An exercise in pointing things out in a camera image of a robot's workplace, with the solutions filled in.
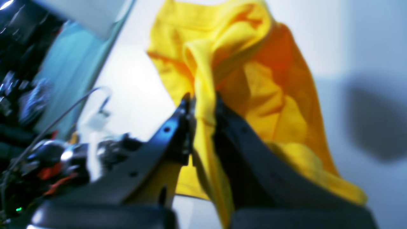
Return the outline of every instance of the wire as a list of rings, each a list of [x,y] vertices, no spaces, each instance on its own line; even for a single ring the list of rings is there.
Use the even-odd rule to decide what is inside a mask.
[[[111,90],[108,87],[97,87],[92,90],[90,90],[88,93],[86,93],[82,98],[80,98],[76,103],[74,103],[71,107],[69,107],[61,116],[59,116],[55,121],[53,121],[47,128],[45,128],[40,134],[37,135],[37,137],[32,141],[32,143],[20,154],[20,156],[14,161],[14,163],[5,171],[4,173],[4,178],[3,182],[1,185],[1,206],[2,206],[2,216],[4,220],[7,220],[7,211],[6,211],[6,188],[7,188],[7,183],[9,180],[9,177],[12,173],[12,171],[15,169],[15,167],[18,165],[18,163],[36,146],[37,142],[41,140],[46,133],[53,128],[58,122],[60,122],[70,111],[72,111],[78,104],[80,104],[83,100],[85,100],[88,96],[90,96],[93,92],[97,90],[104,90],[107,93],[107,97],[104,100],[100,110],[104,108],[104,106],[107,104],[111,97]]]

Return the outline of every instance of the yellow cloth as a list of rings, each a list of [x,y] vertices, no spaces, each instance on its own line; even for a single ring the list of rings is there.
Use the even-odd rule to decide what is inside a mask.
[[[223,226],[234,206],[212,135],[215,91],[259,137],[310,181],[357,204],[366,196],[340,178],[326,143],[315,85],[290,30],[262,0],[202,6],[167,0],[151,30],[148,54],[176,105],[197,98],[194,148],[176,192],[208,198]]]

